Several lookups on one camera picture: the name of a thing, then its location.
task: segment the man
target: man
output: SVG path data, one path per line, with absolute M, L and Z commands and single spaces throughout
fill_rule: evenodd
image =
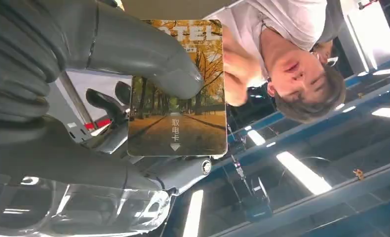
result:
M 226 101 L 247 100 L 249 86 L 268 80 L 268 94 L 286 117 L 311 122 L 341 104 L 343 78 L 309 53 L 321 36 L 325 0 L 247 0 L 219 12 Z

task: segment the hand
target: hand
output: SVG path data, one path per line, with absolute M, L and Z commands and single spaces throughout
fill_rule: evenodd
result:
M 223 28 L 223 45 L 226 102 L 232 106 L 241 106 L 247 101 L 249 82 L 262 78 L 261 65 L 234 40 L 227 27 Z

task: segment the white t-shirt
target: white t-shirt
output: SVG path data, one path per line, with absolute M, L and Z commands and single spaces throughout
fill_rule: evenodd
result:
M 323 32 L 326 5 L 326 0 L 246 0 L 209 19 L 220 20 L 238 43 L 259 59 L 263 78 L 248 86 L 261 86 L 268 77 L 260 51 L 261 32 L 266 26 L 273 27 L 300 49 L 310 51 Z

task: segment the red stripe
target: red stripe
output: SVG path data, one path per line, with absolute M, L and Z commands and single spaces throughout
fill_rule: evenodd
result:
M 100 127 L 103 127 L 107 124 L 110 124 L 111 123 L 111 120 L 108 118 L 108 119 L 104 119 L 104 120 L 101 120 L 101 121 L 97 121 L 96 122 L 96 126 L 98 126 L 98 128 Z M 91 130 L 91 129 L 97 129 L 95 128 L 95 126 L 93 125 L 93 123 L 87 123 L 84 125 L 84 127 L 87 129 L 87 130 Z

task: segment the man's nose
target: man's nose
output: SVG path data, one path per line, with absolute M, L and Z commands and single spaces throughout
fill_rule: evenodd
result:
M 294 75 L 292 79 L 297 82 L 303 82 L 304 81 L 304 72 L 299 72 L 298 74 Z

